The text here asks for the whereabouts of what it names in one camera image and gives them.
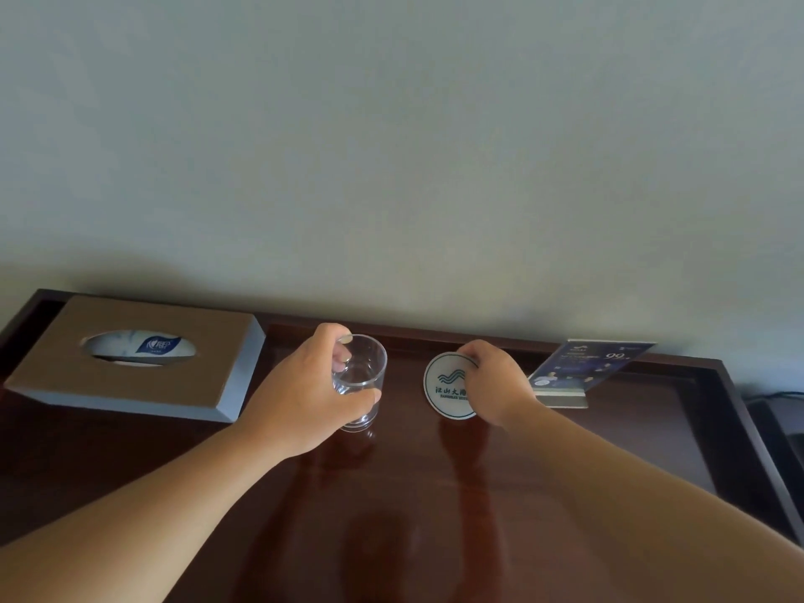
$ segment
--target glossy wood surface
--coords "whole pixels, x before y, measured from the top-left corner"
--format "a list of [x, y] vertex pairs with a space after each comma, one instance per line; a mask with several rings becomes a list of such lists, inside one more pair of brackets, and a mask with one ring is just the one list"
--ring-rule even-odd
[[[312, 331], [263, 323], [268, 340], [253, 388]], [[427, 404], [425, 366], [455, 344], [380, 339], [389, 364], [375, 424], [338, 432], [267, 474], [168, 600], [620, 600], [604, 564], [506, 435], [478, 418], [446, 420]], [[539, 359], [519, 357], [526, 368]], [[566, 414], [714, 490], [682, 408], [683, 385], [618, 374], [593, 390], [587, 411]], [[161, 466], [220, 427], [49, 407], [6, 392], [0, 542]]]

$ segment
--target drinking glass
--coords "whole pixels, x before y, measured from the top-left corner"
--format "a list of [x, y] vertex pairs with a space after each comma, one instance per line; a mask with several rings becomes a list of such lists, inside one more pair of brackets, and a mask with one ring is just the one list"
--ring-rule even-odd
[[[343, 369], [335, 368], [342, 364]], [[388, 354], [380, 342], [365, 334], [340, 337], [333, 351], [332, 386], [339, 394], [361, 392], [363, 389], [382, 389]], [[344, 432], [362, 432], [377, 416], [379, 402], [359, 419], [350, 421]]]

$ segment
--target wall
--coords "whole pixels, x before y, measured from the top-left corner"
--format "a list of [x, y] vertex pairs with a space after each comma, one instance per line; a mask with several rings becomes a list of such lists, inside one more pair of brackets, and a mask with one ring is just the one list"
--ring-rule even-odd
[[49, 286], [804, 389], [802, 3], [0, 0], [0, 319]]

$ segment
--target tissue package logo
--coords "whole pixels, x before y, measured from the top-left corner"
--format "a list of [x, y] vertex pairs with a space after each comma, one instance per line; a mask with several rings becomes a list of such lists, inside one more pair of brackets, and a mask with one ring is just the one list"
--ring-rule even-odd
[[449, 376], [447, 376], [445, 374], [439, 374], [438, 375], [438, 380], [440, 380], [443, 384], [446, 384], [446, 385], [452, 385], [458, 379], [465, 379], [465, 378], [466, 378], [466, 373], [461, 369], [453, 370], [452, 374], [450, 374]]
[[150, 353], [152, 355], [164, 355], [173, 351], [182, 342], [182, 337], [165, 338], [164, 336], [149, 336], [137, 349], [137, 353]]

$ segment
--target white coaster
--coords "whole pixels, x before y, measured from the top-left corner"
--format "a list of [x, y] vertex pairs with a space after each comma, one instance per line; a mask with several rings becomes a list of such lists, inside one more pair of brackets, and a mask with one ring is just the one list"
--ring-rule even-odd
[[477, 368], [472, 358], [452, 351], [437, 355], [427, 365], [425, 395], [439, 415], [458, 420], [474, 416], [466, 396], [466, 372], [472, 368]]

